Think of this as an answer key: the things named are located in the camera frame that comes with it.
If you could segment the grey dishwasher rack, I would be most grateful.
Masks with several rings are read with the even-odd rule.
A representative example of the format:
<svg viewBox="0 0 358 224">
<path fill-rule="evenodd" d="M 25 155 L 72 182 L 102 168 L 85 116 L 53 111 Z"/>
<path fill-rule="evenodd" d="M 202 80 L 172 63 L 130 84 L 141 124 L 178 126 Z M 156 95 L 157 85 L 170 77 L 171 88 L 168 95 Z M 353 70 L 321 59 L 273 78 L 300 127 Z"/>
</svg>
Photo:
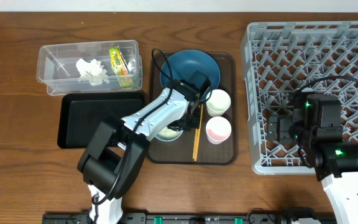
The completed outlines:
<svg viewBox="0 0 358 224">
<path fill-rule="evenodd" d="M 267 119 L 292 112 L 288 95 L 308 82 L 342 103 L 344 139 L 358 143 L 358 21 L 254 22 L 241 42 L 249 151 L 259 175 L 312 174 L 297 146 L 268 141 Z"/>
</svg>

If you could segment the clear plastic waste bin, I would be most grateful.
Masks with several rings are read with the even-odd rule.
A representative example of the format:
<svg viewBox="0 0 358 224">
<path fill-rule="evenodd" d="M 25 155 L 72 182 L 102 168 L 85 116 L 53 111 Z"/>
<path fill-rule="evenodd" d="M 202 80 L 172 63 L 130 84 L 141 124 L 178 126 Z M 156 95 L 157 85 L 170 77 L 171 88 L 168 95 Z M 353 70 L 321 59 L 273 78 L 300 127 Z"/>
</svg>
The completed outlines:
<svg viewBox="0 0 358 224">
<path fill-rule="evenodd" d="M 132 76 L 134 86 L 122 88 L 111 68 L 109 49 L 119 47 L 126 62 L 135 61 L 136 72 Z M 79 59 L 86 62 L 96 59 L 107 70 L 109 83 L 92 86 L 88 81 L 79 82 L 80 73 L 76 68 Z M 37 80 L 47 85 L 49 95 L 69 93 L 94 93 L 112 91 L 134 91 L 142 88 L 142 58 L 135 40 L 114 40 L 101 42 L 80 42 L 70 44 L 45 45 L 39 51 Z"/>
</svg>

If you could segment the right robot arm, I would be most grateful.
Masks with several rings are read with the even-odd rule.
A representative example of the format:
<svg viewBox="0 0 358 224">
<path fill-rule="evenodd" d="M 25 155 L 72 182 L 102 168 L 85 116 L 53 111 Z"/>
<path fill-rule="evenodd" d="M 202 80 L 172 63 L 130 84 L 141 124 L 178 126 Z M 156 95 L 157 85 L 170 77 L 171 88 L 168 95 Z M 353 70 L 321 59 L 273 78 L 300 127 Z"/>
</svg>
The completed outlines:
<svg viewBox="0 0 358 224">
<path fill-rule="evenodd" d="M 341 102 L 335 95 L 301 92 L 291 115 L 268 119 L 267 139 L 294 143 L 302 163 L 314 169 L 337 223 L 358 223 L 358 144 L 343 139 Z"/>
</svg>

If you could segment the white cup green inside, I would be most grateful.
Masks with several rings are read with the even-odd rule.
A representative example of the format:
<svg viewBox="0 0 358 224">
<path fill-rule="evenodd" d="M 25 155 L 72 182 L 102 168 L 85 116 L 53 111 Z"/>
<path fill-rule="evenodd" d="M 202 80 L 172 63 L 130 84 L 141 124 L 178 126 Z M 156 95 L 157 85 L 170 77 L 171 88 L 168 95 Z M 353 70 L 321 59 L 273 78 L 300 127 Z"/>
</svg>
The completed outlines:
<svg viewBox="0 0 358 224">
<path fill-rule="evenodd" d="M 207 99 L 207 112 L 212 117 L 222 116 L 231 105 L 231 97 L 224 90 L 213 90 L 207 94 Z"/>
</svg>

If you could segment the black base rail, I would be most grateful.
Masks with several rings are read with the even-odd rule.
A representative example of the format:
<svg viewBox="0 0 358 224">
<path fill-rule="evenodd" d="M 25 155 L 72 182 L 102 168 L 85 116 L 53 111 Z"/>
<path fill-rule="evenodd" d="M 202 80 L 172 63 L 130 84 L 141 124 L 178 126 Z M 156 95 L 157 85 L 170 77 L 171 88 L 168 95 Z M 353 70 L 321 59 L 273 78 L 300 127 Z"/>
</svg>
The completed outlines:
<svg viewBox="0 0 358 224">
<path fill-rule="evenodd" d="M 41 224 L 88 224 L 91 219 L 87 213 L 44 214 Z M 251 214 L 249 216 L 225 215 L 146 215 L 144 213 L 123 214 L 118 224 L 236 224 L 275 223 L 275 215 Z"/>
</svg>

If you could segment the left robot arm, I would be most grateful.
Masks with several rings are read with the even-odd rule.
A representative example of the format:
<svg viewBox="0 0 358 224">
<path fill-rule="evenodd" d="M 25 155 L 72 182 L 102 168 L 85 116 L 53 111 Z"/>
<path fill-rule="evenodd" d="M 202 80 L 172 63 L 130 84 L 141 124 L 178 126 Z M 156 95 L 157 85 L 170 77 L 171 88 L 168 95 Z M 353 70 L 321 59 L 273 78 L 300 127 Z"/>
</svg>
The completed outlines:
<svg viewBox="0 0 358 224">
<path fill-rule="evenodd" d="M 117 223 L 122 197 L 139 175 L 151 140 L 169 124 L 192 115 L 210 82 L 172 80 L 140 111 L 100 123 L 77 165 L 92 196 L 88 223 Z"/>
</svg>

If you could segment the crumpled white tissue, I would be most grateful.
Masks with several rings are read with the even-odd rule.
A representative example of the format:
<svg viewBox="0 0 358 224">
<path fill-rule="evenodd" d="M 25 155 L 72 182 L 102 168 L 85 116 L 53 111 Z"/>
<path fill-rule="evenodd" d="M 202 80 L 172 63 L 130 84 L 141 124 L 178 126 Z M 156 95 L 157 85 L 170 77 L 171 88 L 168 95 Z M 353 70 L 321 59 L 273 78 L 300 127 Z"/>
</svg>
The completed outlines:
<svg viewBox="0 0 358 224">
<path fill-rule="evenodd" d="M 79 82 L 88 81 L 92 86 L 102 85 L 104 82 L 109 83 L 107 70 L 104 69 L 101 61 L 92 59 L 92 61 L 86 62 L 81 58 L 77 61 L 76 68 L 80 73 Z"/>
</svg>

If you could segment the black food waste tray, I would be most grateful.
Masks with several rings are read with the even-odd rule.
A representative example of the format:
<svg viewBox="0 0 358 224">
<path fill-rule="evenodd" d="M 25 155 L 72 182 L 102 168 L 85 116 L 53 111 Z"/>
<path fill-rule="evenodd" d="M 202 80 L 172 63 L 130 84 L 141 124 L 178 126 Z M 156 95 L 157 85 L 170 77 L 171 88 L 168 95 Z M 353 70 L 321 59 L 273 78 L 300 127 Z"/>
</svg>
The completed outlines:
<svg viewBox="0 0 358 224">
<path fill-rule="evenodd" d="M 62 99 L 57 144 L 62 149 L 84 148 L 100 122 L 132 115 L 144 106 L 141 91 L 67 94 Z"/>
</svg>

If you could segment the white cup pink inside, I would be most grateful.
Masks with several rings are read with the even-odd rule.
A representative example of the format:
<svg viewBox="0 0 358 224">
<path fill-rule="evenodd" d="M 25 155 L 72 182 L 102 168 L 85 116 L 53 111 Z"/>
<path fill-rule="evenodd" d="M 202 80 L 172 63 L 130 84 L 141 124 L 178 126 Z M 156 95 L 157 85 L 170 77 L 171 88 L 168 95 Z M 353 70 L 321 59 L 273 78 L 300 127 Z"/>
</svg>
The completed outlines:
<svg viewBox="0 0 358 224">
<path fill-rule="evenodd" d="M 212 144 L 221 144 L 232 133 L 230 122 L 221 116 L 213 117 L 206 123 L 206 135 Z"/>
</svg>

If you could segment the green yellow snack wrapper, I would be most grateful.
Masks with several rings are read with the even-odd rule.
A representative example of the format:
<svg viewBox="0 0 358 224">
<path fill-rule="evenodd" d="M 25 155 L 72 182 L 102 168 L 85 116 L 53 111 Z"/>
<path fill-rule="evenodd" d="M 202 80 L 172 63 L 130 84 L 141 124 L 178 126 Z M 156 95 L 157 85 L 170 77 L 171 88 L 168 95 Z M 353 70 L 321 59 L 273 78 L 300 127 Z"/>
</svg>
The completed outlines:
<svg viewBox="0 0 358 224">
<path fill-rule="evenodd" d="M 126 62 L 119 47 L 109 49 L 111 58 L 111 68 L 117 76 L 117 80 L 122 88 L 130 88 L 134 86 L 133 75 L 136 72 L 135 61 Z"/>
</svg>

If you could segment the brown serving tray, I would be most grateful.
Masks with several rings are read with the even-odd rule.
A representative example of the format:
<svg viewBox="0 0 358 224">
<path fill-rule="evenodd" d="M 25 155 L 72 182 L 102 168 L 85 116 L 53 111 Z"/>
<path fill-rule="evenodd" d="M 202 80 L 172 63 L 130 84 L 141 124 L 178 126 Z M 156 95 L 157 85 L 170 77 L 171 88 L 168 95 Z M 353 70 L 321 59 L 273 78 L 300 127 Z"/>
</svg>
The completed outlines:
<svg viewBox="0 0 358 224">
<path fill-rule="evenodd" d="M 186 164 L 205 166 L 226 166 L 233 163 L 238 156 L 238 131 L 236 113 L 236 66 L 234 59 L 227 53 L 210 52 L 220 69 L 219 89 L 226 91 L 231 98 L 229 109 L 223 114 L 232 127 L 231 135 L 221 144 L 212 144 L 208 141 L 205 131 L 206 123 L 211 119 L 205 108 L 201 124 L 198 158 L 193 156 L 195 130 L 184 130 L 173 141 L 161 141 L 154 138 L 149 147 L 147 158 L 156 164 Z"/>
</svg>

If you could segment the dark blue plate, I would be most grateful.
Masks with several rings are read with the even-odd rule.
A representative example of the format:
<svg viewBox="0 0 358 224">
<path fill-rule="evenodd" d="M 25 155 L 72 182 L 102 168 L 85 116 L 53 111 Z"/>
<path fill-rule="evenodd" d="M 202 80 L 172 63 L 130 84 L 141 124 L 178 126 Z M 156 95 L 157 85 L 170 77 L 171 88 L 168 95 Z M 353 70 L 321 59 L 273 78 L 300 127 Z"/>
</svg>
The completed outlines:
<svg viewBox="0 0 358 224">
<path fill-rule="evenodd" d="M 201 103 L 205 103 L 210 92 L 217 89 L 221 81 L 220 68 L 215 59 L 210 54 L 199 50 L 182 50 L 170 56 L 165 55 L 171 66 L 174 80 L 189 83 L 193 77 L 197 80 L 203 77 L 208 78 L 210 85 L 201 97 Z"/>
</svg>

